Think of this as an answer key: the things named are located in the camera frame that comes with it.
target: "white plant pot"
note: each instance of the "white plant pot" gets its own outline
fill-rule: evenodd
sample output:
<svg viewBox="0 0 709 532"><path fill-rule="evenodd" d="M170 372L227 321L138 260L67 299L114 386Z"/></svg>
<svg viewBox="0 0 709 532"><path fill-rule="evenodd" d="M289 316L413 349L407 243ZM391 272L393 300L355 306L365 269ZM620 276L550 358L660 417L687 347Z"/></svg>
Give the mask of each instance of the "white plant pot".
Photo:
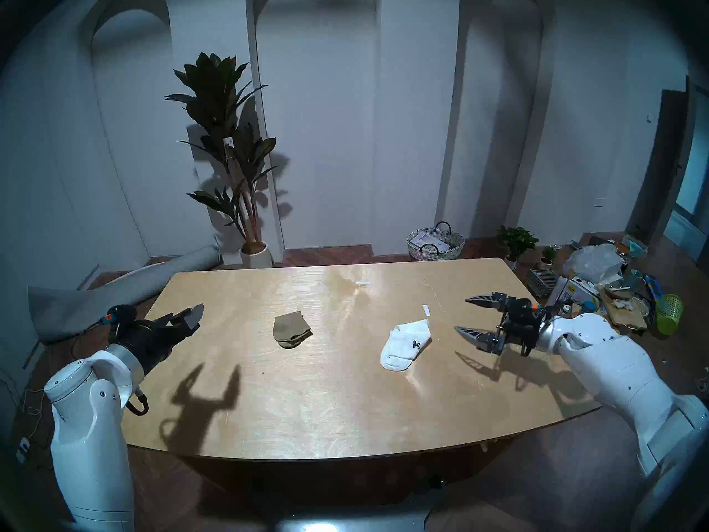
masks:
<svg viewBox="0 0 709 532"><path fill-rule="evenodd" d="M507 257L509 257L509 255L505 256L505 263L510 267L510 270L515 270L517 268L517 260L509 260Z"/></svg>
<svg viewBox="0 0 709 532"><path fill-rule="evenodd" d="M546 257L542 257L539 259L539 262L537 263L537 268L539 270L549 270L552 268L552 262L548 260Z"/></svg>
<svg viewBox="0 0 709 532"><path fill-rule="evenodd" d="M273 257L268 249L268 244L265 243L264 249L258 253L244 253L244 248L239 250L241 254L241 262L245 269L271 269L273 268Z"/></svg>

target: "cardboard box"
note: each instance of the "cardboard box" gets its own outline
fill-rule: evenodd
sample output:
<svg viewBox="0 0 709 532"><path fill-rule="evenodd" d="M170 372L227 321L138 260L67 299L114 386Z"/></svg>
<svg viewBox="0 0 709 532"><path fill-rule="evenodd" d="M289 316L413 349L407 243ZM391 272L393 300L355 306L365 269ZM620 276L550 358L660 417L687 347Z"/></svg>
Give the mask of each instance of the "cardboard box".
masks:
<svg viewBox="0 0 709 532"><path fill-rule="evenodd" d="M598 289L594 283L587 282L578 276L571 279L560 276L547 304L553 305L557 301L565 303L569 300L575 301L580 305L583 305L586 301L592 301L596 308L600 306Z"/></svg>

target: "plastic bag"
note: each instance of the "plastic bag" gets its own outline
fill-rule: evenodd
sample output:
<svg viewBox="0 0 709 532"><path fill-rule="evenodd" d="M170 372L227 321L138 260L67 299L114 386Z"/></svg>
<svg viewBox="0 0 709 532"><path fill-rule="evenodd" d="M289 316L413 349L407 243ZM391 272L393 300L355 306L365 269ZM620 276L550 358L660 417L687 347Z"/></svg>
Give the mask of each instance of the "plastic bag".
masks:
<svg viewBox="0 0 709 532"><path fill-rule="evenodd" d="M623 243L630 249L630 257L644 257L647 255L647 246L633 236L623 236Z"/></svg>
<svg viewBox="0 0 709 532"><path fill-rule="evenodd" d="M589 245L576 250L564 262L564 276L569 277L569 270L594 284L610 284L619 280L620 265L623 259L616 255L613 244Z"/></svg>

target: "folded sock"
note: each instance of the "folded sock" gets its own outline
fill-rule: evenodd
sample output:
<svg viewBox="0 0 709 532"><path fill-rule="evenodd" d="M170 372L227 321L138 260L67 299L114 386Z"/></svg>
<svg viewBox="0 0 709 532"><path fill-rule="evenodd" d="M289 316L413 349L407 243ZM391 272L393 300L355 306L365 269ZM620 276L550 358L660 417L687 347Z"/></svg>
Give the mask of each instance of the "folded sock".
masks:
<svg viewBox="0 0 709 532"><path fill-rule="evenodd" d="M284 349L297 347L312 335L310 326L300 311L277 316L273 324L273 337Z"/></svg>
<svg viewBox="0 0 709 532"><path fill-rule="evenodd" d="M429 339L428 320L399 324L389 332L389 339L381 350L381 365L394 372L406 370Z"/></svg>

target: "potted plant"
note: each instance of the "potted plant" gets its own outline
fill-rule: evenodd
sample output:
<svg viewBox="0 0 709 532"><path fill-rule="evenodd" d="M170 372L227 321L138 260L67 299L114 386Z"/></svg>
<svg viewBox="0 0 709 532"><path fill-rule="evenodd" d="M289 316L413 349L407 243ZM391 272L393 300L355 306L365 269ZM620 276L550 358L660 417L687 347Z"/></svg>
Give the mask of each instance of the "potted plant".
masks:
<svg viewBox="0 0 709 532"><path fill-rule="evenodd" d="M207 135L200 138L202 146L181 140L194 146L220 162L224 167L229 186L214 190L211 194L197 190L189 196L200 204L219 211L230 221L244 238L241 256L247 268L273 266L267 244L261 238L258 209L256 206L256 182L273 167L263 170L264 158L276 146L274 138L255 138L250 123L240 125L237 111L262 85L244 95L251 82L239 91L236 84L248 63L239 65L236 57L224 60L212 53L200 53L194 65L185 65L184 72L175 70L179 80L194 91L194 96L172 94L166 101L186 105L189 117L202 126Z"/></svg>
<svg viewBox="0 0 709 532"><path fill-rule="evenodd" d="M542 258L539 259L537 267L539 270L549 270L554 264L554 259L557 257L557 251L552 246L548 245L542 250Z"/></svg>
<svg viewBox="0 0 709 532"><path fill-rule="evenodd" d="M497 238L505 244L509 250L509 254L505 256L505 263L511 270L517 268L517 259L525 251L533 249L539 238L535 238L532 234L518 226L517 228L507 228L504 225L500 226Z"/></svg>

